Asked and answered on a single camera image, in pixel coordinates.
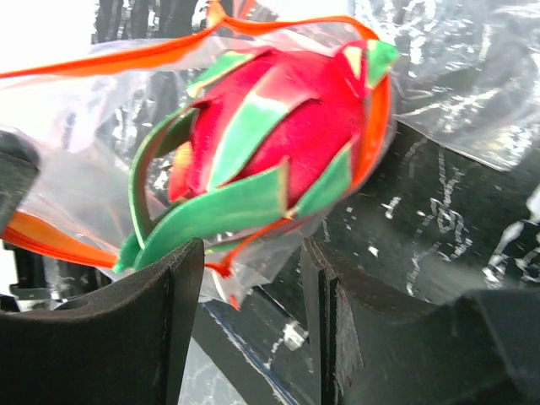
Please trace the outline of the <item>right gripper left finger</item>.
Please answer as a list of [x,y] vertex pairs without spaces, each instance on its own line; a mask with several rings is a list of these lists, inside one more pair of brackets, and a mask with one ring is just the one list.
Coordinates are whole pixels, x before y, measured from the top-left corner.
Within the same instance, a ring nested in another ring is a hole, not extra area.
[[2,403],[177,403],[203,268],[194,239],[55,310],[2,313]]

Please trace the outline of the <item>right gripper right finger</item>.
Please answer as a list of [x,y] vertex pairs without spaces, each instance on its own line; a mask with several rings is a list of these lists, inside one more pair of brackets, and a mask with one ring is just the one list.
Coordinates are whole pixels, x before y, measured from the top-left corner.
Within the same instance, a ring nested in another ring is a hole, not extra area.
[[434,305],[305,239],[319,404],[536,404],[539,293],[473,290]]

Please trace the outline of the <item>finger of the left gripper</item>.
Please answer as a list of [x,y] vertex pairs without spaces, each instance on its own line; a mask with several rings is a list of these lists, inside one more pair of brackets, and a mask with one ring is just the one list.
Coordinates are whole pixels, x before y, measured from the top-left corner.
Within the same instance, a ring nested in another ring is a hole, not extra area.
[[1,231],[4,231],[40,173],[33,144],[16,131],[1,130]]

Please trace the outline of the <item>red green dragon fruit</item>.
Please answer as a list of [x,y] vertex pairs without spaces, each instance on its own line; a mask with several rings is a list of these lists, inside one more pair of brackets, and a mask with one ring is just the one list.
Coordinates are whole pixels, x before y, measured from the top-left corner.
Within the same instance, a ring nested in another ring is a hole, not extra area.
[[115,272],[191,238],[239,231],[212,264],[223,277],[254,240],[285,232],[357,190],[378,163],[397,48],[352,40],[332,55],[230,50],[187,87],[192,102],[143,140],[130,169],[134,231]]

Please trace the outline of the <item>clear orange zip bag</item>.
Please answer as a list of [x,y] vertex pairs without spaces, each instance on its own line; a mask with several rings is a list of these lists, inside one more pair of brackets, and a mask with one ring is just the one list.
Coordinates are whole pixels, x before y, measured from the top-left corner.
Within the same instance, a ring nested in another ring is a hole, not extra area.
[[[231,281],[201,296],[244,297],[299,262],[307,236],[414,297],[539,285],[539,4],[536,1],[264,1],[254,19],[350,11],[400,51],[386,155],[362,188],[277,241],[259,242]],[[229,44],[184,62],[11,89],[1,124],[39,150],[22,209],[117,252],[132,231],[127,169],[187,82]]]

